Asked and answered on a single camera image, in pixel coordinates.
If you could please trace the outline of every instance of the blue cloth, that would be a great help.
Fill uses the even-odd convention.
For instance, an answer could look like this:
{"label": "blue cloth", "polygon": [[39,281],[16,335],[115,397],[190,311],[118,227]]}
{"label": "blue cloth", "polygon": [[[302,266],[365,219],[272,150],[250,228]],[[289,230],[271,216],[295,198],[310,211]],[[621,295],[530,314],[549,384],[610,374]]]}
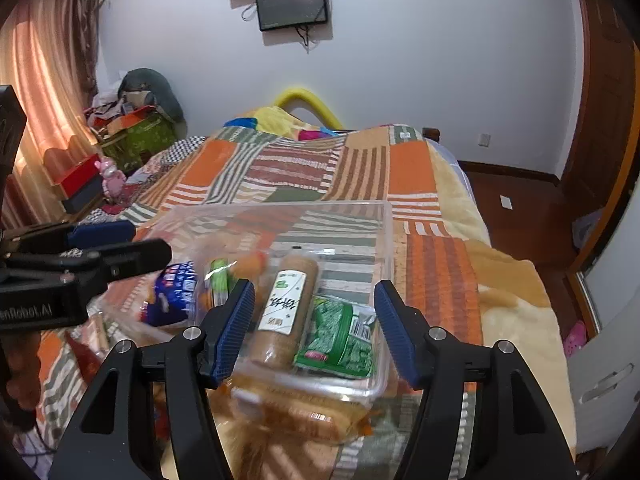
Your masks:
{"label": "blue cloth", "polygon": [[327,134],[328,136],[332,136],[332,137],[337,137],[338,134],[335,133],[333,130],[329,130],[328,128],[325,128],[324,126],[320,126],[320,131],[324,134]]}
{"label": "blue cloth", "polygon": [[238,117],[237,119],[227,121],[223,128],[228,126],[241,126],[243,128],[251,128],[252,130],[255,130],[258,126],[258,119],[255,117]]}

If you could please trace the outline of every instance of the wooden door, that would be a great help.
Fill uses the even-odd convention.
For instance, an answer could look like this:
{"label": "wooden door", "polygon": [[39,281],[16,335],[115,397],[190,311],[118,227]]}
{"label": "wooden door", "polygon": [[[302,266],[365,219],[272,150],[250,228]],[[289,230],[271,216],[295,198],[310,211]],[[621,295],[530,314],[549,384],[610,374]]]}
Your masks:
{"label": "wooden door", "polygon": [[582,102],[562,190],[576,217],[604,207],[618,177],[634,110],[634,44],[609,0],[580,0]]}

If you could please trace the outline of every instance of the bed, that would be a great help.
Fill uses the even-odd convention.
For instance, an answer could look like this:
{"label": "bed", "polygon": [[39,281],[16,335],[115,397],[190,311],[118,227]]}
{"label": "bed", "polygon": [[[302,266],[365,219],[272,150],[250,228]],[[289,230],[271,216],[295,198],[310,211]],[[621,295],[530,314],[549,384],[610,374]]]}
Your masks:
{"label": "bed", "polygon": [[[531,262],[491,248],[455,158],[414,128],[397,124],[297,141],[300,130],[313,127],[269,110],[249,114],[272,119],[258,120],[254,128],[228,126],[210,137],[176,142],[129,179],[121,210],[95,210],[86,221],[129,219],[143,234],[179,205],[387,200],[394,219],[394,284],[405,302],[461,340],[486,346],[502,338],[514,342],[574,450],[566,361],[542,281]],[[98,300],[90,313],[99,308]],[[126,337],[116,322],[107,319],[106,326],[110,344]],[[73,336],[82,339],[85,330],[78,328]],[[40,351],[44,392],[38,418],[50,445],[60,438],[85,389],[82,359],[63,341],[60,332],[47,333]],[[268,452],[262,476],[391,478],[420,399],[420,392],[403,381],[391,382],[376,406],[384,416],[373,423],[370,435],[343,446],[286,436],[263,442],[259,445]],[[473,388],[465,395],[451,478],[463,475],[470,442]]]}

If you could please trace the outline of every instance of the metal screw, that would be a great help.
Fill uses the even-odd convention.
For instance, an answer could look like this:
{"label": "metal screw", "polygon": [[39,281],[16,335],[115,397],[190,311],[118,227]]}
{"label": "metal screw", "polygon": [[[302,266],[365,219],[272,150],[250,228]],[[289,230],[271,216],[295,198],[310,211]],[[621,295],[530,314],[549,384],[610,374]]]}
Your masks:
{"label": "metal screw", "polygon": [[129,350],[131,350],[131,347],[133,346],[133,343],[131,342],[130,339],[123,339],[122,341],[119,341],[116,343],[116,352],[118,352],[119,354],[124,354],[125,352],[128,352]]}
{"label": "metal screw", "polygon": [[64,274],[60,274],[60,281],[62,283],[71,283],[76,277],[72,272],[66,272]]}
{"label": "metal screw", "polygon": [[498,350],[503,354],[511,354],[515,349],[516,347],[513,346],[513,343],[511,341],[507,341],[506,339],[503,339],[498,343]]}
{"label": "metal screw", "polygon": [[441,341],[447,336],[447,331],[439,326],[433,326],[429,329],[429,337],[436,341]]}
{"label": "metal screw", "polygon": [[202,331],[197,326],[190,326],[188,329],[182,332],[182,335],[185,339],[192,340],[199,338],[201,333]]}

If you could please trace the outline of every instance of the stuffed toy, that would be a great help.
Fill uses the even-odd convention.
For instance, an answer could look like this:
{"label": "stuffed toy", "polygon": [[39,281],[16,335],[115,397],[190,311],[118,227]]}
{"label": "stuffed toy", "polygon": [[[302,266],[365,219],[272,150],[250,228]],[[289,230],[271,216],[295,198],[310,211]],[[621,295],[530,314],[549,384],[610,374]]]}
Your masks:
{"label": "stuffed toy", "polygon": [[95,167],[102,175],[102,190],[105,197],[115,200],[120,196],[127,177],[118,169],[116,161],[108,156],[101,156],[100,162],[95,162]]}

